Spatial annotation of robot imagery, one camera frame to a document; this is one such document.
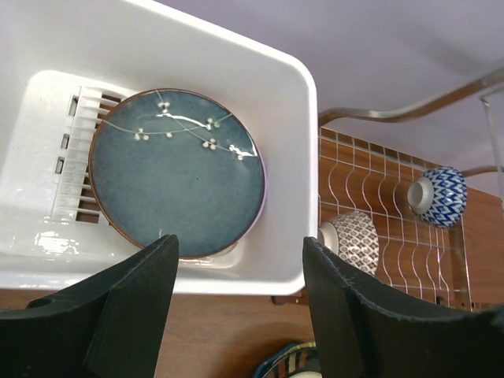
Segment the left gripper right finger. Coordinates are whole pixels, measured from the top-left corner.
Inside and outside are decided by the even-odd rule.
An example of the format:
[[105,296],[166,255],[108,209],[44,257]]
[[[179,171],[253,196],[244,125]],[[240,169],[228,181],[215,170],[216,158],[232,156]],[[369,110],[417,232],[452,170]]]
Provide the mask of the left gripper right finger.
[[303,240],[324,377],[501,377],[503,308],[452,309],[394,289]]

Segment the black rimmed cream plate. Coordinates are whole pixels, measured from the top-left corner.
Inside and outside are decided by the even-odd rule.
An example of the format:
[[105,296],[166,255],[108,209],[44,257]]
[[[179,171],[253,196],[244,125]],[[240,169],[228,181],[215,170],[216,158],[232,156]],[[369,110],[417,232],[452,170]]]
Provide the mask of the black rimmed cream plate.
[[292,343],[263,361],[253,378],[322,377],[316,343]]

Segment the dark blue branch plate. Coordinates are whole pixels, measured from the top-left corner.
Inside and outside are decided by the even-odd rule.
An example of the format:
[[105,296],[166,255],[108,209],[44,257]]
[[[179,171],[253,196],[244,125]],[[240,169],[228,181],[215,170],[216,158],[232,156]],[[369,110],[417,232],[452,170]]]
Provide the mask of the dark blue branch plate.
[[89,149],[91,190],[107,221],[145,247],[163,235],[183,259],[237,244],[265,206],[258,146],[223,105],[175,88],[135,94],[99,123]]

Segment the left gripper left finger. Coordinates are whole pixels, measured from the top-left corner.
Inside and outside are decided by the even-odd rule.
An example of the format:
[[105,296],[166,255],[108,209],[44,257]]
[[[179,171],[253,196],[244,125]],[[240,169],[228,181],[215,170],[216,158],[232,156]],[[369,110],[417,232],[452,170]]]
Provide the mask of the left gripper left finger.
[[179,262],[165,235],[122,262],[1,311],[3,377],[152,377]]

